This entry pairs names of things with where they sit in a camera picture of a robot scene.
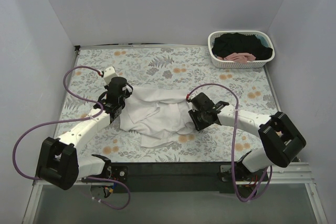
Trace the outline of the white t shirt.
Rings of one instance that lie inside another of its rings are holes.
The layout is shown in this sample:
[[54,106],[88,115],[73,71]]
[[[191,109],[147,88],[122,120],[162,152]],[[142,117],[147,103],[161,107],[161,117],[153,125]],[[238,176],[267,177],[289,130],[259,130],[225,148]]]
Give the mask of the white t shirt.
[[142,135],[141,146],[167,146],[182,135],[196,132],[188,114],[187,90],[163,90],[134,86],[120,114],[120,129]]

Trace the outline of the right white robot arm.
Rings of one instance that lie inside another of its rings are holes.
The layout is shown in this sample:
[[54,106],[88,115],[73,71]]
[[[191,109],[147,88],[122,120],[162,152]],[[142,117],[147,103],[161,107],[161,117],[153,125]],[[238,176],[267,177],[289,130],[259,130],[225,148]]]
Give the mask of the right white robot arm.
[[234,163],[233,168],[219,172],[223,181],[251,180],[258,171],[278,166],[286,168],[306,146],[307,142],[287,114],[257,114],[237,110],[227,102],[214,103],[206,94],[189,95],[186,98],[192,108],[189,115],[197,131],[213,124],[237,127],[250,133],[262,142],[262,148],[250,151]]

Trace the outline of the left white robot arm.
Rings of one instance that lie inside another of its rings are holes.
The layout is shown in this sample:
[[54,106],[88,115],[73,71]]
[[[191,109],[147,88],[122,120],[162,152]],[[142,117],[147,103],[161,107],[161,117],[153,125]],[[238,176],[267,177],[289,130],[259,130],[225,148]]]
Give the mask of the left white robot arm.
[[100,182],[112,176],[111,161],[99,154],[78,158],[78,153],[101,130],[121,114],[125,100],[133,88],[123,77],[113,77],[90,111],[88,120],[81,121],[57,138],[46,138],[40,149],[36,175],[63,190],[79,179],[95,177]]

